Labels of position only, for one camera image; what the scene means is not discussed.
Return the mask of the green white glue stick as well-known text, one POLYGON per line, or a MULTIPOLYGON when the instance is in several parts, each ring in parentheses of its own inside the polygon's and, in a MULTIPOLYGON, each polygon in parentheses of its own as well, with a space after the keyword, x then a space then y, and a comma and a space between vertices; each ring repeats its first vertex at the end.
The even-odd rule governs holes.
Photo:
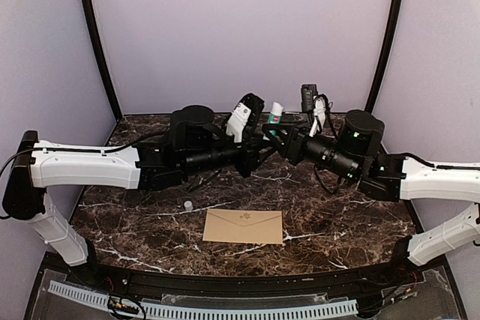
POLYGON ((274 102, 268 117, 268 124, 279 124, 282 119, 283 111, 284 107, 280 103, 274 102))

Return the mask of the brown kraft paper envelope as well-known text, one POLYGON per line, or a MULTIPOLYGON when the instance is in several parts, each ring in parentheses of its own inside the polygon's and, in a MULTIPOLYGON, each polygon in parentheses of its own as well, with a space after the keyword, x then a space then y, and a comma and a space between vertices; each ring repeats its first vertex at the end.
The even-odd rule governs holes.
POLYGON ((233 244, 282 244, 282 212, 209 209, 202 239, 233 244))

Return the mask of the white glue stick cap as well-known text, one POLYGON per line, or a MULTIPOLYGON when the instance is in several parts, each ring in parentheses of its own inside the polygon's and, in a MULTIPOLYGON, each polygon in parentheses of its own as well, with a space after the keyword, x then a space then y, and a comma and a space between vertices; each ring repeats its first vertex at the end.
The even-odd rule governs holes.
POLYGON ((193 203, 191 201, 186 201, 184 203, 184 208, 186 211, 192 211, 193 210, 193 203))

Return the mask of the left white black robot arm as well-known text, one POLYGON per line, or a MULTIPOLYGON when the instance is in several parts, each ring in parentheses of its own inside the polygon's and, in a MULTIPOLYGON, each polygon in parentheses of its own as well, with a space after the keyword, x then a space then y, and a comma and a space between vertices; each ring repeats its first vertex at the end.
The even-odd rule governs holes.
POLYGON ((273 152, 269 139, 256 132, 260 111, 239 103, 221 126, 206 106, 173 112, 169 128, 117 147, 61 145, 23 134, 8 171, 2 207, 6 218, 29 223, 77 276, 90 287, 106 280, 95 249, 58 212, 48 187, 108 186, 126 190, 164 190, 208 170, 234 166, 244 178, 273 152))

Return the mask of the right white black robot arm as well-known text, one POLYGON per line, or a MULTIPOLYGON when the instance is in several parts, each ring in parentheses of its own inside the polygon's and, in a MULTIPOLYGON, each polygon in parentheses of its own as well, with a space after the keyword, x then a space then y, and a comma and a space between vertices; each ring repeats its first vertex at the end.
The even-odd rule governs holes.
POLYGON ((345 114, 338 138, 310 135, 306 124, 264 124, 262 131, 280 156, 296 165, 303 160, 328 170, 377 201, 463 200, 469 207, 437 227, 400 239, 382 278, 391 286, 451 250, 479 240, 479 165, 432 163, 410 153, 383 154, 384 123, 369 112, 345 114))

